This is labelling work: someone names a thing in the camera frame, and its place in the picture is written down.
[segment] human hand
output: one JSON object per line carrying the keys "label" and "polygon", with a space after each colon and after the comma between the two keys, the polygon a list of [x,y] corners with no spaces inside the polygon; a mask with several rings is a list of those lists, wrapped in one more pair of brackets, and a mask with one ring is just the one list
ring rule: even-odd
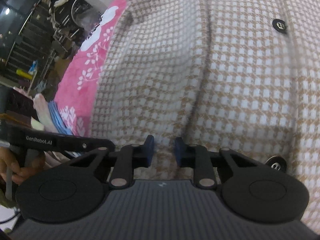
{"label": "human hand", "polygon": [[8,148],[0,147],[0,175],[5,181],[7,179],[7,167],[10,167],[12,171],[15,173],[12,176],[12,181],[20,185],[29,177],[35,175],[38,172],[43,171],[44,162],[45,155],[44,152],[42,152],[38,157],[36,157],[32,161],[31,167],[21,168],[13,153]]}

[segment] pink blanket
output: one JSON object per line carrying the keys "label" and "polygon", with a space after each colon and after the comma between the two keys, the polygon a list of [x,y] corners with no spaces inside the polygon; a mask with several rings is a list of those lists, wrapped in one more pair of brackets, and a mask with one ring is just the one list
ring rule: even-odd
{"label": "pink blanket", "polygon": [[66,70],[56,93],[60,115],[74,135],[88,136],[97,83],[108,53],[114,26],[126,7],[114,0],[96,30],[82,44]]}

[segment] bed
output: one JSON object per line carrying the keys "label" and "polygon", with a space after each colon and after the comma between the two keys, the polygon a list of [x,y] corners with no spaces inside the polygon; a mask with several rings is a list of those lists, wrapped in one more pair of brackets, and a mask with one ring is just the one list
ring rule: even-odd
{"label": "bed", "polygon": [[54,101],[66,127],[76,136],[89,136],[89,123],[99,76],[104,68],[114,26],[126,0],[114,0],[69,64]]}

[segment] black button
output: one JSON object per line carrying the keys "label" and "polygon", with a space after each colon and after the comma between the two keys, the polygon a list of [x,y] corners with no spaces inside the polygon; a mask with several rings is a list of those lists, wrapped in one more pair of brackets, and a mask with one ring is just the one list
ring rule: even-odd
{"label": "black button", "polygon": [[281,156],[271,157],[269,160],[267,160],[266,165],[277,171],[282,171],[284,173],[287,172],[287,162]]}
{"label": "black button", "polygon": [[283,20],[274,19],[272,21],[272,26],[276,29],[277,32],[282,34],[287,34],[287,26]]}

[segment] plaid garment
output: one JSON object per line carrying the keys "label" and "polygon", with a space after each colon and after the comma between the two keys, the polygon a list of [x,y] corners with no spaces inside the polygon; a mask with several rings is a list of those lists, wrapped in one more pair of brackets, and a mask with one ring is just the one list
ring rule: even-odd
{"label": "plaid garment", "polygon": [[[282,155],[310,192],[320,233],[320,0],[127,0],[92,114],[119,147],[155,136],[148,179],[190,178],[172,142],[258,161]],[[284,20],[287,34],[274,19]]]}

